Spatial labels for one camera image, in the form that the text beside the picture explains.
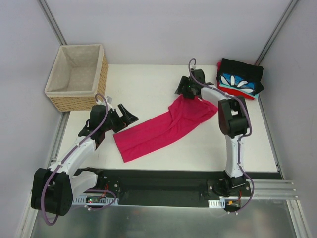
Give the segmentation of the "magenta pink t-shirt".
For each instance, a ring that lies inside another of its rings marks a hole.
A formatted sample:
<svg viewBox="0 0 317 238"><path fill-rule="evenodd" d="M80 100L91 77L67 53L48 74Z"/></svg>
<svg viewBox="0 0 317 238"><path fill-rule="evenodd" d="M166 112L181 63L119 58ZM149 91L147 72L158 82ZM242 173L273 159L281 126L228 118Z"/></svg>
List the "magenta pink t-shirt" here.
<svg viewBox="0 0 317 238"><path fill-rule="evenodd" d="M218 108L206 100L179 96L168 111L113 137L127 163L168 146L213 117Z"/></svg>

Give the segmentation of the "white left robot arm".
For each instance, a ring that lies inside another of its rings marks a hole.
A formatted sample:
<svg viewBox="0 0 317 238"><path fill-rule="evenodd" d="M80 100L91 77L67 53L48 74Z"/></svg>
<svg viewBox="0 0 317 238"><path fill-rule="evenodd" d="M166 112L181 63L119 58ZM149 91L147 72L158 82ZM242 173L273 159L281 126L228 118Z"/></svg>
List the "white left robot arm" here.
<svg viewBox="0 0 317 238"><path fill-rule="evenodd" d="M83 162L91 157L103 142L106 132L117 133L138 121L122 104L116 109L109 105L95 105L71 149L49 168L39 168L33 178L31 207L57 216L64 216L71 208L73 198L91 190L99 193L105 181L98 171L87 169L76 174Z"/></svg>

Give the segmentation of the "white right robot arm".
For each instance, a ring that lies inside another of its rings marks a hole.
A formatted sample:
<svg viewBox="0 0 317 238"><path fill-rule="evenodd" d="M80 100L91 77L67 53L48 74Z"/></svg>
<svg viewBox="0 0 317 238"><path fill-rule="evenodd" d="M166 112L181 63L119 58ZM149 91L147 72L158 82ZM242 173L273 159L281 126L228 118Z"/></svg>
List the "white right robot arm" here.
<svg viewBox="0 0 317 238"><path fill-rule="evenodd" d="M252 130L245 100L205 83L201 69L189 68L189 74L181 78L175 93L188 99L199 97L217 105L219 128L226 140L226 166L224 178L213 186L213 191L220 196L233 196L246 184L242 142Z"/></svg>

